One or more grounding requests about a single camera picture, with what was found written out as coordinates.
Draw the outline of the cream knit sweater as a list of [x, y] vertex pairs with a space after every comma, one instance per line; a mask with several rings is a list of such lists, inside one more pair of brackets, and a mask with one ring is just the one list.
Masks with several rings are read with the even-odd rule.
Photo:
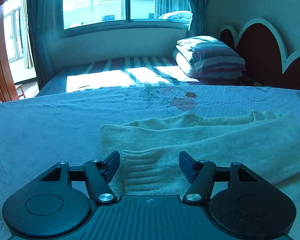
[[104, 157], [120, 153], [111, 187], [117, 194], [179, 194], [188, 182], [182, 151], [219, 166], [240, 162], [272, 184], [300, 173], [300, 127], [291, 114], [251, 111], [204, 118], [191, 112], [100, 128]]

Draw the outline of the red heart-shaped headboard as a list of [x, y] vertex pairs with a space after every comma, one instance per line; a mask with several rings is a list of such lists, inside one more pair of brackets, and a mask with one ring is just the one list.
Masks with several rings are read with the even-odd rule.
[[300, 49], [289, 55], [279, 31], [267, 20], [254, 18], [239, 32], [224, 25], [219, 39], [245, 59], [246, 75], [253, 81], [300, 90]]

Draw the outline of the floral white bed sheet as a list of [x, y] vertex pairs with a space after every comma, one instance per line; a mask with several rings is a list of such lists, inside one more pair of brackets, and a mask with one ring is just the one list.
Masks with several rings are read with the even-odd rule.
[[[300, 127], [300, 91], [198, 85], [105, 88], [0, 103], [0, 239], [10, 237], [1, 209], [15, 191], [59, 161], [82, 165], [105, 158], [103, 125], [186, 112], [219, 118], [251, 111], [291, 114]], [[296, 205], [289, 235], [300, 239], [300, 173], [274, 185]]]

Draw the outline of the striped mattress sheet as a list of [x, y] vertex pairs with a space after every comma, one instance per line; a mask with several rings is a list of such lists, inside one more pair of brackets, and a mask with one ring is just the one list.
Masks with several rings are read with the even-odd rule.
[[188, 77], [171, 57], [121, 57], [62, 68], [38, 96], [113, 87], [237, 85], [238, 80]]

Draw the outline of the striped folded quilt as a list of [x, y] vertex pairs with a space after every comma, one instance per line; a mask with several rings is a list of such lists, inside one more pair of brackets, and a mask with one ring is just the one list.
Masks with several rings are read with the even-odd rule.
[[195, 79], [235, 80], [246, 71], [245, 60], [211, 36], [177, 41], [172, 57], [188, 77]]

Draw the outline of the pillow on window sill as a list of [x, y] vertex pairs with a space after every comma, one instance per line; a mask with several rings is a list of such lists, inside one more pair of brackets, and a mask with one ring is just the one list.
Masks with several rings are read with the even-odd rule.
[[169, 20], [169, 21], [190, 21], [192, 18], [192, 12], [190, 11], [175, 11], [168, 12], [159, 16], [159, 20]]

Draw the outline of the dark curtain left of window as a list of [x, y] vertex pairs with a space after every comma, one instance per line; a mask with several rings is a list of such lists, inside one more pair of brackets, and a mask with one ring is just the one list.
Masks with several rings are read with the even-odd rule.
[[62, 0], [26, 0], [31, 53], [39, 89], [55, 75], [50, 50], [59, 36]]

